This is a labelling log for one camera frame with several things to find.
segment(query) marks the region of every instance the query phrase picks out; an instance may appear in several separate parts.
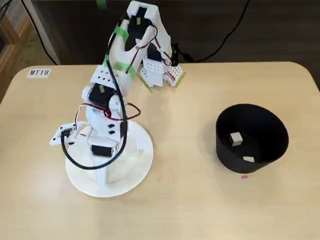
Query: black cylindrical container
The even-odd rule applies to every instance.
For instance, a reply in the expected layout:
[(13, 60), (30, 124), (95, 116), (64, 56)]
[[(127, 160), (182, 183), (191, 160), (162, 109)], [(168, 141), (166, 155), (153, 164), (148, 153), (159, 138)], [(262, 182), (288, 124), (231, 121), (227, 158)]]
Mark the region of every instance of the black cylindrical container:
[[(253, 104), (237, 104), (225, 109), (215, 126), (216, 153), (231, 171), (252, 173), (279, 159), (287, 150), (285, 125), (269, 110)], [(230, 134), (239, 132), (243, 141), (232, 146)], [(244, 160), (253, 157), (254, 162)]]

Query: red wire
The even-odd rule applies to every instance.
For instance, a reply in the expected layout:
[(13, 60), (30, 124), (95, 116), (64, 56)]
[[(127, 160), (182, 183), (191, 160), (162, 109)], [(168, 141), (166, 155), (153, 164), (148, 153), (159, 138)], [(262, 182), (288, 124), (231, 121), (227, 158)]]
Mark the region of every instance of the red wire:
[[(159, 44), (159, 42), (158, 42), (158, 39), (155, 38), (154, 40), (155, 40), (156, 44), (158, 45), (158, 47), (161, 48), (161, 47), (160, 47), (160, 44)], [(169, 55), (168, 55), (165, 51), (163, 51), (163, 53), (164, 53), (164, 55), (166, 55), (166, 57), (172, 62), (171, 57), (169, 57)]]
[(157, 37), (157, 35), (158, 35), (158, 29), (157, 29), (154, 25), (152, 25), (152, 26), (153, 26), (153, 29), (156, 30), (154, 38), (152, 38), (146, 45), (140, 47), (139, 49), (144, 49), (144, 48), (147, 47), (154, 39), (156, 39), (156, 37)]
[[(97, 109), (99, 111), (102, 111), (104, 116), (106, 118), (110, 119), (110, 120), (113, 120), (113, 121), (123, 121), (124, 120), (123, 118), (113, 118), (113, 117), (111, 117), (111, 112), (110, 112), (109, 109), (103, 109), (102, 107), (99, 107), (99, 106), (96, 106), (96, 105), (93, 105), (93, 104), (90, 104), (90, 103), (82, 103), (81, 106), (83, 106), (83, 105), (92, 107), (92, 108)], [(128, 120), (134, 119), (134, 118), (138, 117), (141, 114), (141, 110), (136, 105), (134, 105), (133, 103), (128, 102), (127, 105), (131, 106), (131, 107), (134, 107), (138, 111), (138, 113), (136, 115), (128, 117), (127, 118)]]
[(167, 63), (166, 63), (166, 60), (164, 60), (163, 58), (162, 58), (162, 62), (163, 62), (163, 64), (164, 64), (166, 67), (169, 67), (169, 66), (170, 66), (170, 64), (167, 64)]
[(157, 35), (158, 35), (158, 29), (157, 29), (157, 28), (155, 28), (155, 29), (156, 29), (156, 34), (155, 34), (154, 38), (152, 38), (146, 45), (140, 47), (140, 48), (136, 51), (136, 53), (134, 54), (133, 59), (131, 60), (128, 68), (127, 68), (126, 71), (125, 71), (125, 74), (128, 74), (130, 67), (132, 66), (132, 64), (134, 63), (134, 61), (135, 61), (135, 59), (136, 59), (136, 57), (137, 57), (138, 51), (139, 51), (140, 49), (144, 49), (145, 47), (147, 47), (154, 39), (157, 41), (156, 37), (157, 37)]
[(176, 81), (175, 77), (170, 74), (170, 72), (166, 71), (173, 81)]

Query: white circular base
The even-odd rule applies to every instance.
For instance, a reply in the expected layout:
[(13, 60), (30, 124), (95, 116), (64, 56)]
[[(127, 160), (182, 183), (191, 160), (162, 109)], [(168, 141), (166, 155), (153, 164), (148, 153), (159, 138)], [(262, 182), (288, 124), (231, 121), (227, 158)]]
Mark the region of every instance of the white circular base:
[[(91, 150), (85, 137), (69, 146), (69, 154), (78, 163), (93, 166)], [(65, 159), (66, 173), (71, 183), (81, 192), (98, 198), (124, 194), (135, 188), (147, 176), (154, 158), (152, 140), (147, 131), (134, 121), (128, 121), (127, 144), (120, 157), (107, 166), (105, 186), (98, 185), (96, 170), (83, 170)]]

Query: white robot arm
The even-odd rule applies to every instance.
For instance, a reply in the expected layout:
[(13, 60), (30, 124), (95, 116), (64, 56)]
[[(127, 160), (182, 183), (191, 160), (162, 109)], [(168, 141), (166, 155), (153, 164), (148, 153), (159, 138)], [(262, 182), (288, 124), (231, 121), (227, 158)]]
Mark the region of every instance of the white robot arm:
[[(60, 138), (64, 146), (64, 143), (74, 143), (79, 138), (82, 139), (86, 142), (89, 157), (95, 166), (112, 160), (122, 146), (124, 133), (128, 129), (124, 126), (124, 108), (119, 95), (126, 105), (135, 72), (138, 71), (141, 62), (143, 61), (141, 77), (150, 87), (162, 86), (163, 81), (174, 87), (183, 76), (183, 70), (179, 65), (172, 66), (171, 38), (161, 22), (158, 7), (131, 1), (127, 15), (129, 19), (119, 22), (114, 31), (116, 35), (109, 40), (112, 44), (109, 44), (106, 55), (108, 59), (105, 59), (93, 73), (90, 80), (92, 86), (83, 89), (82, 99), (85, 103), (80, 107), (86, 106), (85, 115), (88, 123), (81, 124), (88, 126), (81, 129), (78, 125), (77, 128), (76, 122), (62, 125), (50, 142), (51, 145), (58, 145), (61, 143)], [(129, 35), (135, 38), (136, 45), (125, 51)], [(148, 49), (150, 45), (154, 45), (154, 48)], [(110, 65), (120, 94), (110, 73)], [(106, 188), (107, 167), (89, 169), (96, 171), (97, 185)]]

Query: white cube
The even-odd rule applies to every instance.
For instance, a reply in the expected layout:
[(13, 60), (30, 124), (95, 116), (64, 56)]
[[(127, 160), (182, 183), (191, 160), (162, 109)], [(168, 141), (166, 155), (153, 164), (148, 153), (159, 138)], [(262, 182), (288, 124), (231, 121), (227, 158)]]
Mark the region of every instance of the white cube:
[(255, 158), (253, 156), (243, 156), (243, 160), (254, 163)]
[(232, 147), (241, 145), (243, 138), (242, 138), (240, 132), (231, 133), (230, 134), (230, 141), (231, 141)]

